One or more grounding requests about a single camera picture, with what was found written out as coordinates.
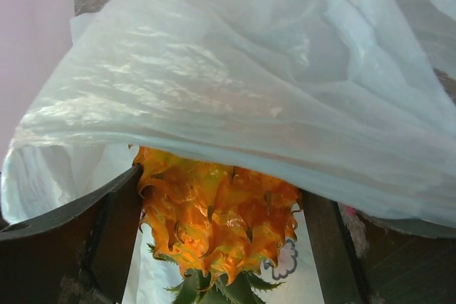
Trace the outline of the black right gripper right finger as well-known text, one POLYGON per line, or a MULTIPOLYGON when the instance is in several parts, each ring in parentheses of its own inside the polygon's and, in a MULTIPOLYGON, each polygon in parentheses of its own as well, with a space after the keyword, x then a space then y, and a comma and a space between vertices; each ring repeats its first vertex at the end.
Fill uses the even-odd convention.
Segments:
POLYGON ((454 303, 455 229, 377 219, 304 191, 325 303, 454 303))

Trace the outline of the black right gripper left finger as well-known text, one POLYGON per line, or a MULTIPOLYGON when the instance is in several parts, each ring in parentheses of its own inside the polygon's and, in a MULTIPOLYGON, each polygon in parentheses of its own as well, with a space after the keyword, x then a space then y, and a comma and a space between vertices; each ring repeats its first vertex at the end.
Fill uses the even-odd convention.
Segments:
POLYGON ((2 303, 121 303, 138 232, 142 174, 1 230, 2 303))

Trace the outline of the orange pineapple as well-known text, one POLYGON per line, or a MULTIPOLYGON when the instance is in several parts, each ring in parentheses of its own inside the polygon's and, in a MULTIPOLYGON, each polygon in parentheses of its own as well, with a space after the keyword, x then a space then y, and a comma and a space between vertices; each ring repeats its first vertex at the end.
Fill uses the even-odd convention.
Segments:
POLYGON ((242 167, 179 157, 140 147, 137 189, 141 224, 151 228, 155 260, 178 266, 176 303, 260 303, 276 285, 261 266, 279 264, 296 240, 301 190, 282 179, 242 167))

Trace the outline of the light blue plastic bag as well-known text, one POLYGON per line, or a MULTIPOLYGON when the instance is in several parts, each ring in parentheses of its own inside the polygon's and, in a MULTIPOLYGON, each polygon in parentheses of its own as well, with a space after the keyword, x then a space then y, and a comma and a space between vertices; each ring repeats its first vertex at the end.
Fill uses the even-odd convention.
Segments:
POLYGON ((455 0, 110 0, 19 123, 1 210, 93 191, 138 145, 379 219, 455 224, 455 0))

